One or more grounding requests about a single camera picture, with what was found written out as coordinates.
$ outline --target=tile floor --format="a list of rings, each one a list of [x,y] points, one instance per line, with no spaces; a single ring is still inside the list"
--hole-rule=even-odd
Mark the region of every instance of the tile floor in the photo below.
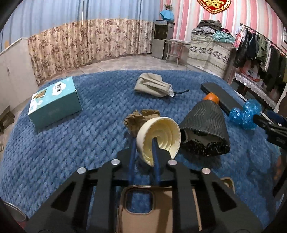
[[[57,74],[51,78],[51,80],[55,80],[58,78],[69,77],[69,76],[78,76],[82,74],[96,73],[96,72],[104,72],[104,71],[112,71],[112,70],[127,70],[127,69],[142,69],[142,70],[166,70],[166,69],[176,69],[176,70],[187,70],[187,68],[183,65],[177,66],[176,63],[172,61],[168,61],[165,63],[164,60],[157,59],[152,57],[151,55],[128,55],[124,57],[111,58],[108,60],[101,60],[89,65],[82,66],[73,70],[66,70],[60,74]],[[193,68],[195,71],[202,72],[202,70]],[[0,136],[0,141],[4,143],[4,150],[9,139],[9,135],[13,130],[17,119],[22,112],[25,105],[30,101],[30,99],[24,101],[15,109],[12,110],[12,113],[15,115],[15,122],[8,126],[8,128],[4,131],[4,134]],[[0,161],[3,157],[3,151],[0,152]]]

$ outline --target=blue curtain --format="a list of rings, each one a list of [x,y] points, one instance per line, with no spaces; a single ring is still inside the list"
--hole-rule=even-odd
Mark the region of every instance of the blue curtain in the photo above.
[[[77,20],[141,19],[155,21],[160,0],[24,0],[0,33],[1,51],[5,41],[13,43],[52,27]]]

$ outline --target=textured blue bedspread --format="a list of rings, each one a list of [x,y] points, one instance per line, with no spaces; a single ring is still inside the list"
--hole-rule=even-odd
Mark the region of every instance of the textured blue bedspread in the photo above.
[[[135,93],[136,80],[144,72],[161,75],[165,82],[172,84],[174,91],[190,89],[190,92],[174,98]],[[83,110],[36,131],[27,115],[27,105],[4,152],[0,167],[0,196],[29,217],[78,167],[100,167],[114,158],[117,151],[129,147],[130,136],[123,120],[135,109],[158,109],[161,116],[173,118],[179,124],[205,96],[200,90],[204,82],[217,83],[243,104],[225,81],[193,71],[109,71],[73,77],[73,80]],[[272,177],[278,149],[266,141],[261,128],[245,131],[233,125],[225,113],[224,117],[230,137],[230,153],[209,158],[184,156],[185,152],[180,151],[176,159],[192,169],[209,167],[219,177],[231,177],[236,194],[258,216],[263,226],[267,226],[275,216]],[[149,184],[149,175],[139,164],[135,170],[135,183]],[[140,196],[133,200],[133,204],[135,209],[147,208]]]

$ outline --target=crumpled blue plastic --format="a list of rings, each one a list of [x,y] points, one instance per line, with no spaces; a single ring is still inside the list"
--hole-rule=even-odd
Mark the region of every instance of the crumpled blue plastic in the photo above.
[[[260,115],[261,105],[255,99],[249,99],[243,105],[242,110],[233,108],[229,113],[229,118],[236,125],[240,125],[245,130],[255,130],[256,124],[253,122],[254,115]]]
[[[163,10],[160,13],[161,17],[163,20],[167,20],[167,21],[174,21],[174,15],[171,11],[169,10]]]

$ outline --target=white cabinet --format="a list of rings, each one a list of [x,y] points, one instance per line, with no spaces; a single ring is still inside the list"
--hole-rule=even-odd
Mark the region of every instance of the white cabinet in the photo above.
[[[21,38],[0,53],[0,98],[14,109],[37,90],[28,40]]]

